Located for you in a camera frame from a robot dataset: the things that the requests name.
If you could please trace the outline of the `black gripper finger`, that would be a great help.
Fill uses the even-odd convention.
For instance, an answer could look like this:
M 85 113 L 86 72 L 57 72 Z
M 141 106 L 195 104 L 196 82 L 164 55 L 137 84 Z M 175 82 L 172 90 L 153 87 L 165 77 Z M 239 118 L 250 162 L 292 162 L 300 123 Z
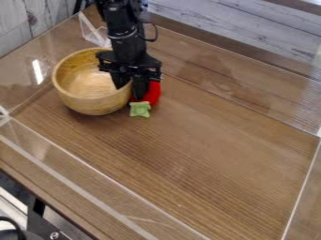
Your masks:
M 130 93 L 134 100 L 140 100 L 149 90 L 149 78 L 147 75 L 136 74 L 132 76 Z
M 130 72 L 112 71 L 109 75 L 116 89 L 120 89 L 130 80 Z

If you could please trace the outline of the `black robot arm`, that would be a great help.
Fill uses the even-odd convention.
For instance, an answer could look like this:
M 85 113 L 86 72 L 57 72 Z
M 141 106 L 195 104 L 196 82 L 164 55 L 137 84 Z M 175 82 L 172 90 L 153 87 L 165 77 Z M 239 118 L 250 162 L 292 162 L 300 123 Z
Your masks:
M 94 54 L 98 70 L 108 72 L 116 89 L 130 83 L 130 95 L 141 100 L 151 89 L 151 82 L 160 82 L 161 62 L 147 51 L 144 25 L 153 23 L 141 19 L 140 0 L 94 0 L 96 9 L 106 24 L 110 50 Z

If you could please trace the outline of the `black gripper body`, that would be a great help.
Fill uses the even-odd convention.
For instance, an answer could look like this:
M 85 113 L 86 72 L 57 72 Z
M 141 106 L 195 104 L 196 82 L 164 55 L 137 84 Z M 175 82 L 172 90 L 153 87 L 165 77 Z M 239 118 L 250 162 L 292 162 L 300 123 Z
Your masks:
M 157 39 L 157 35 L 152 38 L 145 38 L 140 31 L 124 33 L 108 33 L 110 43 L 109 51 L 100 51 L 94 54 L 97 58 L 100 71 L 130 72 L 133 75 L 147 75 L 149 81 L 160 81 L 161 77 L 161 62 L 149 56 L 147 52 L 147 43 Z

